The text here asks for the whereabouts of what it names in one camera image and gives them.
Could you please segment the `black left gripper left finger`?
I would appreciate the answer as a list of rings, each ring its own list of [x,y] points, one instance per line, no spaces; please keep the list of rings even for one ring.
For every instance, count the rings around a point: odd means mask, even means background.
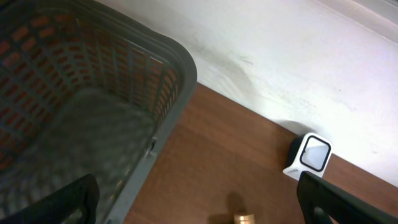
[[[33,205],[1,220],[1,224],[61,223],[75,211],[78,223],[95,224],[100,189],[93,174],[86,174]]]

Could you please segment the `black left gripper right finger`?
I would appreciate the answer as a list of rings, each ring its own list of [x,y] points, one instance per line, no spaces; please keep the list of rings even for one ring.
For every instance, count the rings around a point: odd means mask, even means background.
[[[397,223],[397,217],[373,207],[308,171],[300,175],[297,198],[306,224]]]

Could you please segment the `white tube with gold cap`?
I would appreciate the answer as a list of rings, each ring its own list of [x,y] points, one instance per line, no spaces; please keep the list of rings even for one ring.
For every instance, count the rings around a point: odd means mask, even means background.
[[[234,224],[255,224],[254,215],[247,213],[234,214]]]

